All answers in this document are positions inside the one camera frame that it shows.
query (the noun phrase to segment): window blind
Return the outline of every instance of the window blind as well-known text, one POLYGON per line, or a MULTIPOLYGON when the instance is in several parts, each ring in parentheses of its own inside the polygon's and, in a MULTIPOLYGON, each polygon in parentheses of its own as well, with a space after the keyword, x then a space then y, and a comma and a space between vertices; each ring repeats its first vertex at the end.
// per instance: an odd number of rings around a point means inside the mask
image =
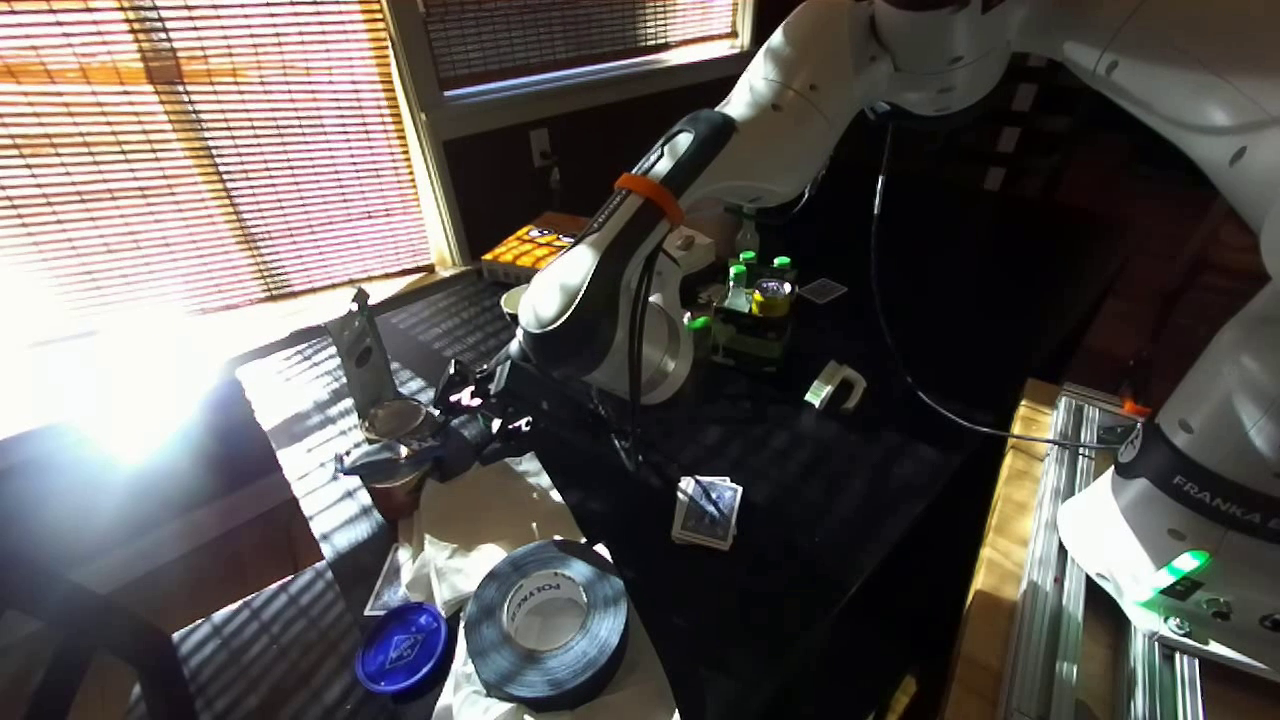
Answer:
POLYGON ((0 8, 7 342, 425 263, 374 0, 0 8))
POLYGON ((737 0, 425 0, 440 88, 622 61, 737 33, 737 0))

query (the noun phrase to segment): roll of tape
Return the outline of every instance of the roll of tape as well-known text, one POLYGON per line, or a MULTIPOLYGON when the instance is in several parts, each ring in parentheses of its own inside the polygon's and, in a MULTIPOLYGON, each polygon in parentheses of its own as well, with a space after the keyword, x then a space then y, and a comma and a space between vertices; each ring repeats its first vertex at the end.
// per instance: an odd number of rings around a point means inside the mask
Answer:
POLYGON ((590 548, 525 546, 462 608, 478 686, 525 708, 574 708, 602 692, 626 642, 626 588, 590 548))

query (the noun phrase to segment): cable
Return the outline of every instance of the cable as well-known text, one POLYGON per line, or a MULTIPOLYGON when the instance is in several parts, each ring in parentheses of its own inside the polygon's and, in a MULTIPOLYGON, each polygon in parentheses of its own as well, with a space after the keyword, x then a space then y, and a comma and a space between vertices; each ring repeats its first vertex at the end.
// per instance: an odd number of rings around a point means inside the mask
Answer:
POLYGON ((909 370, 904 351, 895 350, 895 338, 888 330, 888 311, 883 311, 883 291, 880 291, 880 222, 883 222, 883 183, 888 183, 888 161, 893 161, 893 119, 883 119, 883 143, 880 143, 880 173, 877 173, 877 190, 871 190, 871 227, 866 227, 866 291, 871 291, 871 311, 888 350, 893 370, 900 373, 900 381, 913 387, 913 395, 933 407, 934 415, 945 415, 947 424, 977 432, 977 438, 1000 438, 1000 440, 1016 440, 1016 445, 1051 445, 1051 449, 1088 449, 1088 452, 1108 452, 1118 449, 1115 445, 1088 445, 1088 440, 1055 440, 1055 438, 1026 438, 1026 432, 1007 432, 1007 428, 990 428, 981 420, 967 420, 958 413, 951 413, 947 406, 940 406, 909 370))

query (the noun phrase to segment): blue bottle cap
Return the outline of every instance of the blue bottle cap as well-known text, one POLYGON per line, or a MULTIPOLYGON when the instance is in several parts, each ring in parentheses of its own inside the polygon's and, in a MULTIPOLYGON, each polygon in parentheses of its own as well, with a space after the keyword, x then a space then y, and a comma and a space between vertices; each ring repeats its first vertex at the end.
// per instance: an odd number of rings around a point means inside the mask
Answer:
POLYGON ((390 608, 355 653, 355 679, 379 696, 404 696, 442 677, 448 625, 433 606, 390 608))

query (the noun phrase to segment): window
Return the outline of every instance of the window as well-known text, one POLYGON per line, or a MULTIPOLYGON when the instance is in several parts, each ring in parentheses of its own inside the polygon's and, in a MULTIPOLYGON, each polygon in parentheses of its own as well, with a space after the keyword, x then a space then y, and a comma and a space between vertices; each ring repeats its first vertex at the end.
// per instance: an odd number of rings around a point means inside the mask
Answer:
POLYGON ((420 0, 395 25, 448 139, 732 77, 751 0, 420 0))
POLYGON ((379 0, 0 8, 0 330, 433 263, 379 0))

